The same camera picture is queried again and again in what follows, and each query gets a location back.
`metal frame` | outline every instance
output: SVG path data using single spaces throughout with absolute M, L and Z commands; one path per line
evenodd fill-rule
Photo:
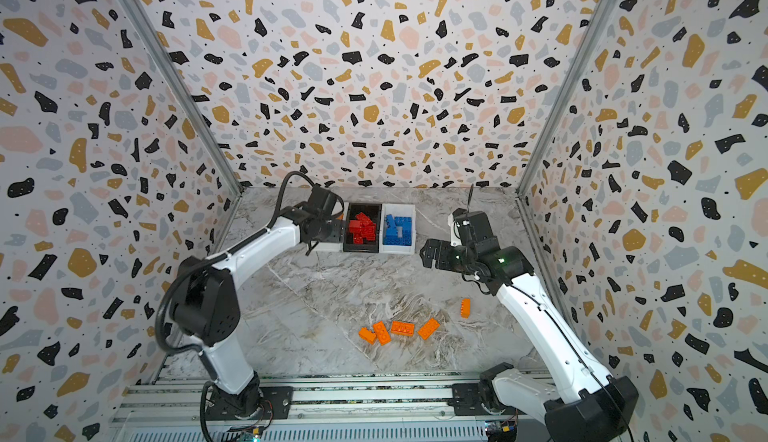
M 234 171 L 229 162 L 224 157 L 224 152 L 219 149 L 219 144 L 216 142 L 214 134 L 208 129 L 208 126 L 203 119 L 203 115 L 197 108 L 197 105 L 192 101 L 192 95 L 187 90 L 187 85 L 181 79 L 181 75 L 174 68 L 168 53 L 165 48 L 160 44 L 157 33 L 155 32 L 152 22 L 150 22 L 147 13 L 139 5 L 139 0 L 118 0 L 118 4 L 123 9 L 125 17 L 133 25 L 136 32 L 141 38 L 141 42 L 149 52 L 149 56 L 154 63 L 158 66 L 158 70 L 168 83 L 170 91 L 173 92 L 174 97 L 181 108 L 187 113 L 187 117 L 192 123 L 192 127 L 200 137 L 200 141 L 203 146 L 208 150 L 210 157 L 214 160 L 214 165 L 219 171 L 219 175 L 224 179 L 224 183 L 228 185 L 232 191 L 236 194 L 243 192 L 243 186 L 235 178 Z
M 547 120 L 544 122 L 542 131 L 538 134 L 538 142 L 531 150 L 531 157 L 528 159 L 528 165 L 520 180 L 520 184 L 517 187 L 518 194 L 523 194 L 531 185 L 533 178 L 536 176 L 536 167 L 542 162 L 544 158 L 544 152 L 549 145 L 548 141 L 552 138 L 552 134 L 558 127 L 558 122 L 562 117 L 563 112 L 568 107 L 568 102 L 571 100 L 574 90 L 580 84 L 578 78 L 584 71 L 587 63 L 591 60 L 591 56 L 595 47 L 600 40 L 600 36 L 603 34 L 606 25 L 610 21 L 611 15 L 618 6 L 618 0 L 599 0 L 598 4 L 594 8 L 594 16 L 590 20 L 587 32 L 584 34 L 584 40 L 579 45 L 576 55 L 571 63 L 571 68 L 563 79 L 562 88 L 558 93 L 558 97 L 555 99 L 550 110 Z

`pink speckle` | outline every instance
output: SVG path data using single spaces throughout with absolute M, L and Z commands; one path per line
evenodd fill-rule
M 29 380 L 32 380 L 33 374 L 34 365 L 30 365 L 29 367 L 25 368 L 16 378 L 19 380 L 24 380 L 24 382 L 29 382 Z
M 701 72 L 699 72 L 699 75 L 704 76 L 710 72 L 712 65 L 714 65 L 715 60 L 717 60 L 718 55 L 720 55 L 720 52 L 712 52 L 706 54 L 706 57 L 704 57 L 704 64 L 701 66 Z
M 752 228 L 761 237 L 768 237 L 768 198 L 760 198 L 752 210 Z
M 619 67 L 612 63 L 605 69 L 605 88 L 611 90 L 619 80 Z
M 696 230 L 694 230 L 694 240 L 696 243 L 702 243 L 704 242 L 704 236 L 706 234 L 706 226 L 698 227 Z
M 240 34 L 234 28 L 223 24 L 218 27 L 216 34 L 219 36 L 219 38 L 224 40 L 224 43 L 228 44 L 235 50 L 240 50 L 243 46 L 240 44 Z
M 749 335 L 750 332 L 752 332 L 754 328 L 757 327 L 758 322 L 759 320 L 754 315 L 742 317 L 739 319 L 739 323 L 736 324 L 736 328 L 744 332 L 744 334 Z
M 13 269 L 11 270 L 11 280 L 19 282 L 27 275 L 27 262 L 23 260 L 14 260 Z
M 400 31 L 399 38 L 405 46 L 411 50 L 418 48 L 418 32 L 410 26 Z
M 78 94 L 78 95 L 82 95 L 83 94 L 83 88 L 84 88 L 84 86 L 83 86 L 82 83 L 80 83 L 80 82 L 72 82 L 67 87 L 67 90 L 71 91 L 72 93 L 75 93 L 75 94 Z
M 339 122 L 343 120 L 346 117 L 346 114 L 348 113 L 350 113 L 349 105 L 342 105 L 340 107 L 336 107 L 336 109 L 333 110 L 333 119 Z
M 308 47 L 311 47 L 312 45 L 317 43 L 317 38 L 312 37 L 312 35 L 310 35 L 307 32 L 302 32 L 300 37 Z
M 72 244 L 73 242 L 85 242 L 87 239 L 88 234 L 73 228 L 69 231 L 69 235 L 67 236 L 67 244 Z
M 38 300 L 34 303 L 34 316 L 41 321 L 54 325 L 58 322 L 58 310 L 56 310 L 56 292 L 50 287 L 45 288 Z
M 45 212 L 33 208 L 27 215 L 27 221 L 24 226 L 35 235 L 46 237 L 48 235 L 48 223 L 45 220 Z
M 659 250 L 659 247 L 664 244 L 664 239 L 656 235 L 655 233 L 650 235 L 650 251 L 652 251 L 654 254 L 657 250 Z
M 671 207 L 661 216 L 661 220 L 665 222 L 685 222 L 687 219 L 688 212 L 677 205 Z
M 32 298 L 32 292 L 28 290 L 12 288 L 8 291 L 8 296 L 15 302 L 26 302 Z
M 82 364 L 83 367 L 87 367 L 88 365 L 98 364 L 99 361 L 98 355 L 84 355 L 82 358 Z
M 0 147 L 7 151 L 33 154 L 43 148 L 34 132 L 26 127 L 0 127 Z
M 686 283 L 688 285 L 688 288 L 694 292 L 698 292 L 699 288 L 701 287 L 701 276 L 704 275 L 704 272 L 701 270 L 697 270 L 693 274 L 688 277 L 688 282 Z

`red lego brick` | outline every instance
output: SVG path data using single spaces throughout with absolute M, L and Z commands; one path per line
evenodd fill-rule
M 389 332 L 386 331 L 384 322 L 379 321 L 374 323 L 373 331 L 376 332 L 376 336 L 379 338 L 379 343 L 381 345 L 387 345 L 390 341 L 392 341 L 392 338 L 389 337 Z
M 427 340 L 429 336 L 438 329 L 438 327 L 440 327 L 440 323 L 438 323 L 434 318 L 430 318 L 423 327 L 418 329 L 418 335 L 424 340 Z
M 376 334 L 368 330 L 368 327 L 363 327 L 360 329 L 360 332 L 357 333 L 360 335 L 360 338 L 369 344 L 373 345 L 374 342 L 376 342 Z
M 389 329 L 393 334 L 413 337 L 413 331 L 416 326 L 413 323 L 392 321 L 392 328 Z

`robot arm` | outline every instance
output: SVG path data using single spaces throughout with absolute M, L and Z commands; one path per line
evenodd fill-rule
M 522 325 L 555 384 L 500 364 L 481 375 L 486 410 L 520 408 L 545 424 L 554 442 L 608 441 L 628 429 L 637 389 L 627 377 L 614 379 L 581 343 L 525 256 L 515 247 L 499 247 L 484 212 L 457 209 L 448 224 L 451 241 L 428 239 L 419 252 L 423 265 L 461 273 L 478 287 L 484 283 L 483 293 L 497 297 Z

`black speckle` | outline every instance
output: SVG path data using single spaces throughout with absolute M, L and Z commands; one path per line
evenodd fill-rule
M 707 218 L 711 218 L 712 220 L 720 219 L 720 213 L 717 211 L 717 202 L 712 198 L 701 198 L 701 210 Z
M 760 11 L 760 9 L 757 7 L 758 3 L 760 3 L 760 0 L 744 0 L 741 4 L 739 4 L 739 6 L 736 7 L 736 10 L 734 10 L 734 12 L 731 13 L 728 18 L 749 18 Z

